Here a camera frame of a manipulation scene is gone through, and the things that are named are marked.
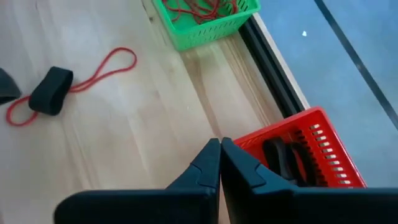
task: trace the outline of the red string in green basket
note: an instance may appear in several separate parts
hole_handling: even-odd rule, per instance
[[[190,9],[181,8],[180,1],[174,0],[177,3],[178,8],[170,7],[167,2],[168,0],[163,0],[165,7],[173,12],[178,12],[176,18],[172,19],[173,22],[177,21],[181,17],[181,13],[191,14],[197,24],[202,24],[204,21],[215,20],[217,18],[225,17],[227,15],[222,15],[218,11],[227,4],[232,5],[231,14],[238,12],[238,5],[236,0],[223,1],[223,0],[203,0],[211,9],[200,6],[197,0],[184,0],[184,2],[190,7]]]

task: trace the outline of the green basket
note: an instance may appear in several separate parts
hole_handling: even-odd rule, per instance
[[[172,19],[178,13],[168,10],[162,0],[153,1],[177,50],[187,50],[230,35],[238,31],[253,13],[260,10],[259,0],[237,0],[238,13],[199,25],[191,14],[186,13],[181,13],[180,19],[172,22]],[[189,9],[189,6],[183,0],[168,1],[168,6],[178,8],[177,1],[179,1],[181,8]],[[207,6],[203,0],[198,0],[197,3],[203,7]],[[231,11],[232,5],[227,4],[219,10],[219,13],[228,15],[231,14]]]

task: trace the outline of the floor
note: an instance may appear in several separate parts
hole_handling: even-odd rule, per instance
[[[52,65],[79,82],[115,47],[138,55],[133,71],[68,95],[56,117],[24,128],[0,119],[1,224],[52,223],[55,206],[82,190],[164,188],[209,138],[282,119],[239,34],[178,53],[150,0],[0,1],[0,30],[0,67],[24,94]],[[30,113],[21,106],[14,119]]]
[[[397,1],[324,3],[398,109]],[[315,1],[263,1],[260,15],[308,102],[326,109],[368,186],[397,187],[398,131]]]

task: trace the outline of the red plastic basket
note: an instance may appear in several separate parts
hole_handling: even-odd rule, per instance
[[[308,149],[317,171],[318,185],[366,187],[326,113],[320,107],[295,114],[241,137],[234,143],[267,166],[262,142],[277,136],[282,137],[285,142],[301,142]]]

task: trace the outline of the black band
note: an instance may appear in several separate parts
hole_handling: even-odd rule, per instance
[[[21,96],[14,80],[0,68],[0,105],[16,100]]]
[[[30,96],[29,107],[34,111],[52,116],[59,114],[72,81],[72,71],[51,67]]]

